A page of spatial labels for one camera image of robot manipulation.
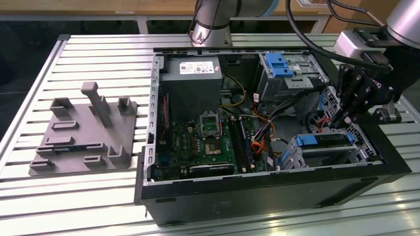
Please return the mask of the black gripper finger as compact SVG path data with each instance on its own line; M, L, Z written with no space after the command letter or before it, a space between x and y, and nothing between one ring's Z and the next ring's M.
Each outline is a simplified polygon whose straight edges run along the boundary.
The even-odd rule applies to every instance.
M372 88L364 82L364 76L356 75L344 84L342 91L342 122L354 122L354 114L360 113L366 97L372 93Z
M338 111L336 112L330 127L345 128L352 122L352 92L353 92L353 67L349 64L341 64L337 74L336 96L338 98Z

